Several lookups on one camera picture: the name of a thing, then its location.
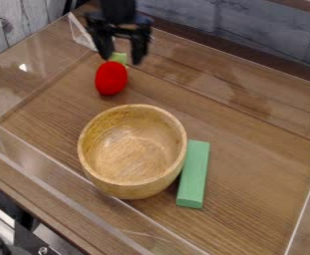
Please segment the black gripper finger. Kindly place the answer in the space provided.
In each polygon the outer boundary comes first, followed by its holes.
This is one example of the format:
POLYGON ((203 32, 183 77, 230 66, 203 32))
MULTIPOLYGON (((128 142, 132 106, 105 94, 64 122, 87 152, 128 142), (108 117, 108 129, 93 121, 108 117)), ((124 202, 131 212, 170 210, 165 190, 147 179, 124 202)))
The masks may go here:
POLYGON ((113 33, 108 29, 93 30, 93 42, 100 53, 100 56, 107 60, 115 52, 115 44, 112 40, 113 33))
POLYGON ((148 53, 151 34, 147 31, 136 31, 131 37, 132 63, 137 65, 148 53))

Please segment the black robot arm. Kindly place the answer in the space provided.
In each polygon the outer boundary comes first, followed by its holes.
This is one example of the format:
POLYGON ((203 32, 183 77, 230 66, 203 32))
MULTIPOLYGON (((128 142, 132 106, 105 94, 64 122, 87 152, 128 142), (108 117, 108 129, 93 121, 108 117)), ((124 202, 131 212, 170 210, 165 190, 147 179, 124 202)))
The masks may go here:
POLYGON ((115 52, 113 37, 131 42, 132 64, 148 54, 153 20, 137 12, 137 0, 99 0, 100 9, 84 14, 85 30, 100 56, 107 60, 115 52))

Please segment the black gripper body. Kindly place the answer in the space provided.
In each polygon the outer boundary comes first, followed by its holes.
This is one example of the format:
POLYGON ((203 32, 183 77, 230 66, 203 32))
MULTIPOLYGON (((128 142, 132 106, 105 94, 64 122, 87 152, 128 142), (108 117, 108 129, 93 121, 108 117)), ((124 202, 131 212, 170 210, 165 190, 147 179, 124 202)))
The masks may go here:
POLYGON ((85 30, 92 37, 116 36, 116 37, 148 37, 152 33, 153 19, 140 13, 124 23, 111 23, 100 11, 87 12, 84 14, 87 26, 85 30))

